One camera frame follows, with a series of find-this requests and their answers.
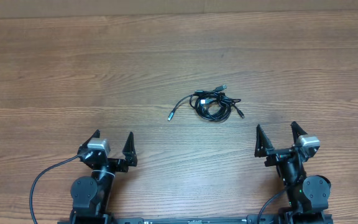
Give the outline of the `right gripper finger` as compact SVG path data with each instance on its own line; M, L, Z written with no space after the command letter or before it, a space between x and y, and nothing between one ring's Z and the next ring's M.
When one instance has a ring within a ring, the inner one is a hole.
M307 135L307 132L304 131L296 121L293 121L290 126L291 126L294 143L297 142L300 136Z
M255 144L255 157L267 157L274 150L270 139L265 134L261 125L256 127L256 144Z

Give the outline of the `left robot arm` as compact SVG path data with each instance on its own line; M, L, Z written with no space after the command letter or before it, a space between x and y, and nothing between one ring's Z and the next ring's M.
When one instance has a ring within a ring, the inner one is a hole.
M91 175L80 177L71 185L73 209L70 223L116 222L107 207L116 173L126 173L137 165L134 133L130 132L127 137L123 159L109 158L110 151L109 141L100 138L100 130L79 147L77 155L91 169Z

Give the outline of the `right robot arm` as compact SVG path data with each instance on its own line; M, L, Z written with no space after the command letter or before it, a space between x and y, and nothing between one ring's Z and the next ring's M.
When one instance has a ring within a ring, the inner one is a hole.
M256 223L332 223L328 209L331 182L322 175L306 174L303 163L314 157L321 143L317 136L308 134L297 122L291 123L293 144L275 149L261 125L256 127L255 157L264 157L266 167L275 167L284 188L268 199L255 218ZM265 209L275 199L286 194L289 206L277 214L264 215Z

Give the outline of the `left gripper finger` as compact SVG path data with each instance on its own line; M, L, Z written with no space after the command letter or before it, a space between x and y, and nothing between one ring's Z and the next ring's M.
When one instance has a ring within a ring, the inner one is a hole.
M89 139L87 139L87 140L80 146L80 149L86 149L86 148L88 147L88 143L89 143L93 138L96 138L96 139L100 138L100 130L97 129L97 130L92 134L92 136L91 136Z
M134 146L134 133L130 132L125 146L122 150L123 155L125 156L125 161L128 166L136 167L137 166L137 154Z

